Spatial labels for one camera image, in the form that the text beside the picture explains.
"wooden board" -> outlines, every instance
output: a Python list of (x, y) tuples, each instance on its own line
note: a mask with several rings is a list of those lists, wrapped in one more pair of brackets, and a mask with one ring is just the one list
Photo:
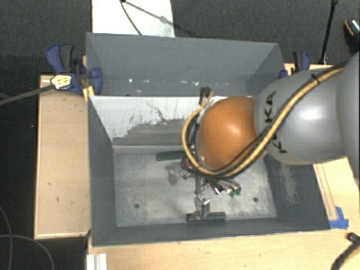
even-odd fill
[[(40, 78), (49, 85), (50, 76)], [(83, 97), (55, 90), (39, 97), (35, 239), (84, 236), (90, 229)]]

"wooden table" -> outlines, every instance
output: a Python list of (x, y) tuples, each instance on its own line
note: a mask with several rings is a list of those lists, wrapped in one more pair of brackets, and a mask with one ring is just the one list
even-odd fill
[[(41, 77), (41, 86), (48, 76)], [(72, 93), (49, 91), (39, 100), (36, 239), (77, 237), (90, 225), (86, 103)], [(342, 208), (349, 229), (161, 244), (91, 247), (107, 254), (108, 269), (330, 269), (360, 234), (359, 190), (347, 159), (317, 164), (327, 199)], [(342, 269), (358, 269), (354, 253)]]

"white paper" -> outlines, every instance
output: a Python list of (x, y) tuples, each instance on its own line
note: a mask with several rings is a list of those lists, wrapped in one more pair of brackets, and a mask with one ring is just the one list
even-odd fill
[[(123, 5), (142, 35), (175, 37), (170, 0), (127, 0), (127, 2)], [(92, 31), (138, 35), (126, 17), (119, 0), (92, 0)]]

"dark carpet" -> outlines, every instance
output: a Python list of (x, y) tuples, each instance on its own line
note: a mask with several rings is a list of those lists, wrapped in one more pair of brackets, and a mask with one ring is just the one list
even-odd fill
[[(277, 42), (285, 62), (305, 50), (321, 55), (331, 0), (171, 0), (178, 37)], [(347, 60), (345, 19), (359, 19), (360, 0), (339, 0), (328, 42), (328, 63)], [(73, 44), (84, 54), (91, 31), (91, 0), (0, 0), (0, 93), (37, 88), (52, 71), (45, 59), (53, 44)], [(37, 148), (37, 99), (0, 106), (0, 205), (14, 234), (32, 237)], [(0, 217), (0, 235), (6, 234)], [(84, 269), (85, 239), (46, 241), (56, 269)], [(36, 245), (14, 241), (13, 269), (50, 269)], [(7, 269), (8, 241), (0, 239), (0, 270)]]

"gray bin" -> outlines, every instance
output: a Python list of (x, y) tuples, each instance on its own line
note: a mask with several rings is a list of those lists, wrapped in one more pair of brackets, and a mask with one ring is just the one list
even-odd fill
[[(329, 229), (312, 166), (265, 156), (236, 178), (240, 196), (206, 193), (211, 210), (225, 211), (226, 220), (188, 223), (193, 180), (171, 185), (165, 167), (172, 161), (155, 159), (182, 148), (181, 128), (200, 86), (214, 89), (216, 99), (256, 96), (278, 79), (278, 45), (88, 34), (87, 64), (99, 66), (104, 78), (101, 96), (88, 103), (94, 246)], [(148, 82), (129, 84), (145, 74)], [(181, 82), (194, 77), (198, 85)]]

